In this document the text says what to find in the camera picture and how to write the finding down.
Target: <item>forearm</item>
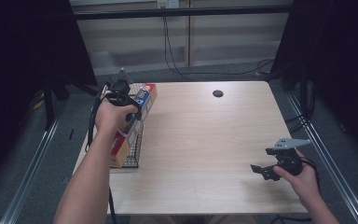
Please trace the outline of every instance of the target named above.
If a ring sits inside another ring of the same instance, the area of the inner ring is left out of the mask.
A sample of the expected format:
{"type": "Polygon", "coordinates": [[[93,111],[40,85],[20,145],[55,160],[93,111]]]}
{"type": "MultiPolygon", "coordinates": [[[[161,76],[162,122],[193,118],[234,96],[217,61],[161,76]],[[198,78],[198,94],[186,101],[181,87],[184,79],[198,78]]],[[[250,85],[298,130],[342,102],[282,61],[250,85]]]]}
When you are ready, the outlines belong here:
{"type": "Polygon", "coordinates": [[[338,223],[336,217],[331,213],[327,204],[322,198],[317,198],[313,202],[305,203],[304,206],[307,208],[313,223],[315,224],[336,224],[338,223]]]}
{"type": "Polygon", "coordinates": [[[108,203],[111,133],[97,133],[69,182],[55,223],[104,223],[108,203]]]}

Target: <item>wooden table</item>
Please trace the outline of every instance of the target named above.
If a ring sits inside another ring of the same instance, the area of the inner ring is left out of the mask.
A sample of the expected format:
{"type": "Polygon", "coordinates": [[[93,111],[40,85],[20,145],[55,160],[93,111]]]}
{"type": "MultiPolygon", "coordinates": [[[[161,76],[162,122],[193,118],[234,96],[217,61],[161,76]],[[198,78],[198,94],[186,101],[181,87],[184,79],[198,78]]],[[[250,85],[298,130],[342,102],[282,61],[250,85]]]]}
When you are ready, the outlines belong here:
{"type": "MultiPolygon", "coordinates": [[[[290,184],[250,167],[276,164],[265,148],[290,138],[268,83],[159,83],[157,90],[140,167],[111,170],[117,214],[306,212],[290,184]]],[[[83,157],[82,149],[78,162],[83,157]]]]}

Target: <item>box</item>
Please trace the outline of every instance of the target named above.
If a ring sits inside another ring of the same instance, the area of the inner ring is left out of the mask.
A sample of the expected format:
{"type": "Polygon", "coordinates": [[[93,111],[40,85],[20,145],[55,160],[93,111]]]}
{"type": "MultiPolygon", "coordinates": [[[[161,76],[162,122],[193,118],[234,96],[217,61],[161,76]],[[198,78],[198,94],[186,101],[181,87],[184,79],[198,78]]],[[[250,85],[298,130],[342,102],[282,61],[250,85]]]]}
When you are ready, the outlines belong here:
{"type": "Polygon", "coordinates": [[[121,168],[129,156],[131,146],[141,131],[145,118],[157,98],[156,84],[144,83],[135,95],[134,100],[142,108],[140,120],[132,115],[130,122],[124,123],[117,131],[112,145],[110,166],[121,168]]]}

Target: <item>hand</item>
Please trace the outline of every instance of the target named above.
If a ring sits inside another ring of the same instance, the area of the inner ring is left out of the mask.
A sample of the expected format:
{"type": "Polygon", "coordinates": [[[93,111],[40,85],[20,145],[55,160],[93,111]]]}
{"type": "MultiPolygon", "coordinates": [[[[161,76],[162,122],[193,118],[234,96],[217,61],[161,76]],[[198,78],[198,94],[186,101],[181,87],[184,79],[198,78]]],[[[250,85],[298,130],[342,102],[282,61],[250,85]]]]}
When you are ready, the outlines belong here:
{"type": "Polygon", "coordinates": [[[137,111],[138,108],[134,105],[115,106],[109,103],[107,99],[103,99],[97,111],[95,126],[99,133],[114,135],[127,114],[137,111]]]}
{"type": "MultiPolygon", "coordinates": [[[[298,150],[296,152],[299,157],[304,157],[304,155],[298,150]]],[[[315,171],[306,163],[303,163],[303,171],[301,174],[296,176],[291,175],[279,166],[274,166],[273,170],[277,175],[280,175],[292,185],[292,188],[298,195],[301,204],[306,208],[322,199],[319,193],[315,171]]]]}

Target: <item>gray floor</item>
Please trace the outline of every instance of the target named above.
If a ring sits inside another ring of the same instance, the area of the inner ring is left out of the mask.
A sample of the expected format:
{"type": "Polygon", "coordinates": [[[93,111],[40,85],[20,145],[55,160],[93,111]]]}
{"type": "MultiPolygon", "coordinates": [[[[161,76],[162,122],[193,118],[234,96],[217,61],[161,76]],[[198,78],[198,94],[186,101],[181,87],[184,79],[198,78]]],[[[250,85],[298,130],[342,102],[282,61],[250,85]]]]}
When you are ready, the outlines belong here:
{"type": "MultiPolygon", "coordinates": [[[[129,75],[135,82],[189,81],[187,78],[195,81],[258,80],[259,77],[256,77],[254,72],[238,75],[238,73],[256,67],[257,63],[238,63],[180,68],[182,73],[200,73],[185,75],[186,78],[168,69],[131,72],[129,75]],[[225,75],[206,73],[225,73],[225,75]]],[[[108,76],[97,76],[97,78],[99,83],[102,83],[108,79],[108,76]]],[[[285,119],[295,117],[296,114],[287,98],[287,92],[281,88],[281,81],[273,80],[269,84],[283,117],[285,119]]],[[[62,109],[62,116],[31,188],[26,192],[27,197],[24,204],[21,205],[20,213],[15,217],[18,223],[51,223],[58,201],[66,186],[65,178],[68,178],[73,172],[78,150],[87,131],[93,97],[77,89],[71,87],[69,89],[72,93],[70,99],[66,102],[56,102],[55,108],[57,111],[62,109]]],[[[298,88],[294,90],[294,94],[298,94],[298,88]]],[[[356,140],[341,131],[339,120],[323,99],[317,98],[311,122],[358,199],[358,144],[356,140]]],[[[290,129],[295,124],[296,121],[293,121],[289,122],[287,126],[290,129]]],[[[43,137],[45,125],[43,106],[38,110],[28,111],[24,116],[18,141],[0,170],[0,220],[33,159],[43,137]]],[[[299,130],[292,136],[293,138],[308,138],[304,130],[299,130]]],[[[356,223],[347,202],[342,197],[316,149],[309,145],[300,150],[315,160],[321,175],[322,195],[338,220],[341,223],[356,223]]],[[[307,217],[307,215],[281,215],[307,217]]],[[[275,216],[260,214],[259,218],[261,223],[270,223],[275,216]]],[[[127,223],[128,217],[121,217],[119,220],[120,223],[127,223]]]]}

